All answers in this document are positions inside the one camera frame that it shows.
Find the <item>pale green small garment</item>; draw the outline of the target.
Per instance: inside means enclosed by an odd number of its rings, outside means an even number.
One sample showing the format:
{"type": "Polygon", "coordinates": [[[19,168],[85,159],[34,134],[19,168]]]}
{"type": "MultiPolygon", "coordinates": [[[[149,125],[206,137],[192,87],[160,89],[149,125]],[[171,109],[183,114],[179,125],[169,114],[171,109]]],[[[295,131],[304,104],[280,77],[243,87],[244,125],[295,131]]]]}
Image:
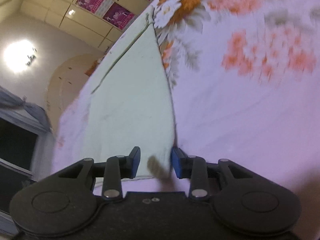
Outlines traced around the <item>pale green small garment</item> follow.
{"type": "Polygon", "coordinates": [[[168,177],[175,135],[171,94],[153,24],[149,7],[91,76],[82,148],[83,154],[103,162],[138,146],[138,178],[168,177]]]}

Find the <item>cream arched headboard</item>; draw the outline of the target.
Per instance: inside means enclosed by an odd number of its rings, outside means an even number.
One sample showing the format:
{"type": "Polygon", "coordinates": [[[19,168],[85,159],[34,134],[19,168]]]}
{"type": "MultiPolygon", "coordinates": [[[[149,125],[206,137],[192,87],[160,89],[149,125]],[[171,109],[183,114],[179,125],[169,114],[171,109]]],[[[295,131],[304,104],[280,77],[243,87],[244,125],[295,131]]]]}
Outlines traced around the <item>cream arched headboard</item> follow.
{"type": "Polygon", "coordinates": [[[54,132],[58,129],[61,114],[78,96],[89,79],[85,72],[100,57],[100,53],[74,56],[53,72],[46,90],[45,110],[54,132]]]}

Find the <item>wall lamp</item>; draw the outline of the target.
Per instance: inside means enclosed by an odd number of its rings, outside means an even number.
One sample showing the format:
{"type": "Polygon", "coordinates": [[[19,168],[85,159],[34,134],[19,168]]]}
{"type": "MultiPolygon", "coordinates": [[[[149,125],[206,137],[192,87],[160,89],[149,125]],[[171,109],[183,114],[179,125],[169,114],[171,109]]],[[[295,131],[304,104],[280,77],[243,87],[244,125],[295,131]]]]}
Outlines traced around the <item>wall lamp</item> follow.
{"type": "Polygon", "coordinates": [[[36,59],[37,50],[29,40],[19,40],[9,44],[3,52],[5,65],[13,73],[22,73],[36,59]]]}

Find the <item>cream wardrobe with pink posters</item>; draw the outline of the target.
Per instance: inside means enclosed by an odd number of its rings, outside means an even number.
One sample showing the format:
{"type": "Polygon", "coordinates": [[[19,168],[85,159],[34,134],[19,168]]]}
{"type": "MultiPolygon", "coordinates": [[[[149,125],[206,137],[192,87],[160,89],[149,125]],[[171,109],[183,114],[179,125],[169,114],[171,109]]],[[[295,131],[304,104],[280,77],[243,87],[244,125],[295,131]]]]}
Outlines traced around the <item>cream wardrobe with pink posters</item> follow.
{"type": "Polygon", "coordinates": [[[23,0],[21,12],[106,51],[151,1],[23,0]]]}

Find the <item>orange white floral pillow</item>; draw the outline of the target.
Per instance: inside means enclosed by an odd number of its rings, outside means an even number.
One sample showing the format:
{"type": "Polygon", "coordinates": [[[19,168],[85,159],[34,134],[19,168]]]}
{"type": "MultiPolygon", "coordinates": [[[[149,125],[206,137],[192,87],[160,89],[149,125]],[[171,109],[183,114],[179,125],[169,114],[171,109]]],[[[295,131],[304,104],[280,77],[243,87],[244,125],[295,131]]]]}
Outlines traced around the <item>orange white floral pillow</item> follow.
{"type": "Polygon", "coordinates": [[[91,76],[98,66],[99,66],[99,60],[95,60],[92,63],[92,65],[88,68],[88,70],[86,70],[85,75],[91,76]]]}

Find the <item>grey curtain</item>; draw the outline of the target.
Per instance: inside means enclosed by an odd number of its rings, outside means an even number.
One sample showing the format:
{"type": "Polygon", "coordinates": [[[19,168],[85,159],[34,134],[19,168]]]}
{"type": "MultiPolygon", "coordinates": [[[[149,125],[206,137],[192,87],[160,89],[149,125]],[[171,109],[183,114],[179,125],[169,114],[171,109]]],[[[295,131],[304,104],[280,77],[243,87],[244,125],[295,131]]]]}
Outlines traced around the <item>grey curtain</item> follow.
{"type": "Polygon", "coordinates": [[[27,102],[27,98],[20,98],[7,89],[1,87],[1,109],[4,110],[24,110],[44,128],[45,131],[51,131],[51,124],[45,110],[39,105],[27,102]]]}

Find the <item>dark window with frame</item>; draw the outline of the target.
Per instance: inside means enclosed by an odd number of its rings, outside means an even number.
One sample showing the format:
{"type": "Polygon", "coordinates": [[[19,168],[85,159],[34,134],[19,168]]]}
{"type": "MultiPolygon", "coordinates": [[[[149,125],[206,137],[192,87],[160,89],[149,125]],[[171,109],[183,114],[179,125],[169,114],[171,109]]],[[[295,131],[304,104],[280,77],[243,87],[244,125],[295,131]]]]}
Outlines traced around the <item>dark window with frame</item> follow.
{"type": "Polygon", "coordinates": [[[14,235],[9,205],[13,196],[33,183],[31,163],[38,135],[1,118],[1,234],[14,235]]]}

